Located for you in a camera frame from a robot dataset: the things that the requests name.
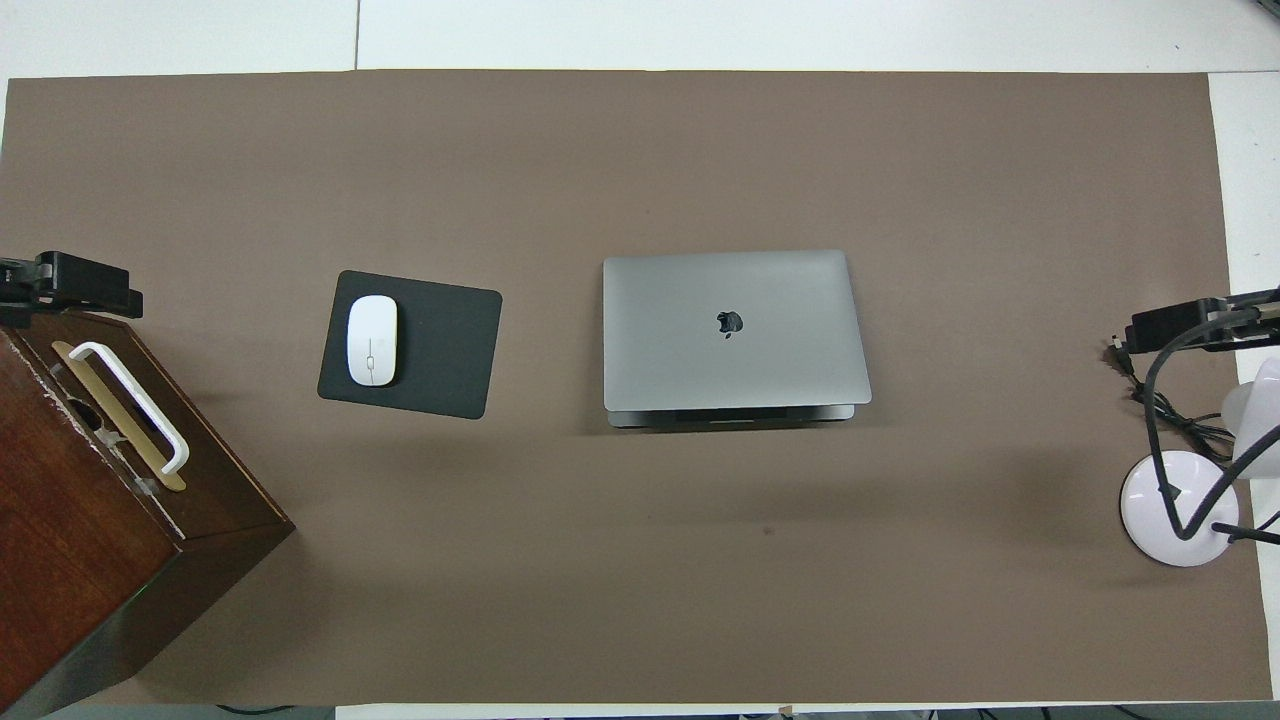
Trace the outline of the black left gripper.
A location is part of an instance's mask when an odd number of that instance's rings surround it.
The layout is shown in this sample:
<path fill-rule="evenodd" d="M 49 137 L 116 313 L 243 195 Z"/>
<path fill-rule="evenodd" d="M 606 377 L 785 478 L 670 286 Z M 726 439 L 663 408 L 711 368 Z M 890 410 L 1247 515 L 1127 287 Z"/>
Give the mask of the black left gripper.
<path fill-rule="evenodd" d="M 28 328 L 45 306 L 138 319 L 145 314 L 145 297 L 131 287 L 131 273 L 119 266 L 68 252 L 41 252 L 31 260 L 3 258 L 3 327 Z"/>

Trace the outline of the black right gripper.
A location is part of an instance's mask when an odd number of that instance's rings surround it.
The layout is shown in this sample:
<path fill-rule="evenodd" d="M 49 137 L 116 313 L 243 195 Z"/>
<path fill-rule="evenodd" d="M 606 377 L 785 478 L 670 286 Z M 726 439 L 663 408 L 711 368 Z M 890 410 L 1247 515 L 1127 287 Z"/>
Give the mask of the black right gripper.
<path fill-rule="evenodd" d="M 1152 354 L 1181 333 L 1215 319 L 1222 313 L 1243 313 L 1253 307 L 1258 316 L 1239 320 L 1212 334 L 1211 351 L 1240 351 L 1279 346 L 1279 288 L 1192 300 L 1132 315 L 1130 352 Z"/>

